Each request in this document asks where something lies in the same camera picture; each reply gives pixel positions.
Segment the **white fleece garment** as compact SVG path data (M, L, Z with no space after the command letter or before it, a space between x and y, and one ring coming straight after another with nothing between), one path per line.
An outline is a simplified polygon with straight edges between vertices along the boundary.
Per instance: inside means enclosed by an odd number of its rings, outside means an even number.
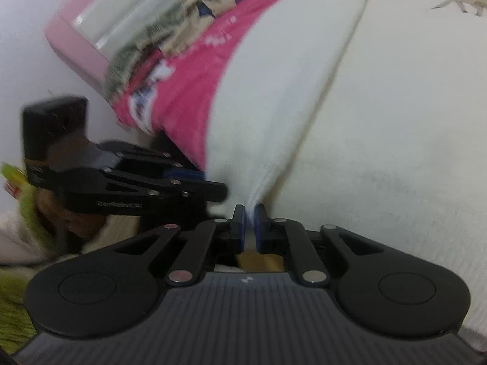
M486 10L477 0L281 0L213 101L212 214L264 203L442 265L486 348Z

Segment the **patterned clothes pile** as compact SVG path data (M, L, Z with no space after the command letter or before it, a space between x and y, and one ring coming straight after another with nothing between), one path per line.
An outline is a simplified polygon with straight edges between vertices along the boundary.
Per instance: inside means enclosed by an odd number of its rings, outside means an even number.
M181 54L216 18L235 8L239 1L177 0L170 8L157 10L156 17L116 51L105 71L105 100L115 102L154 50L168 57Z

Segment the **pink floral bed sheet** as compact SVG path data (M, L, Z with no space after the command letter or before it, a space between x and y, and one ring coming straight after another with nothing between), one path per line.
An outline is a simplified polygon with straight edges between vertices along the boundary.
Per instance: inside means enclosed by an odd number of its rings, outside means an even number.
M122 124L165 133L199 169L212 100L240 41L280 0L240 0L175 57L154 50L128 87L109 103Z

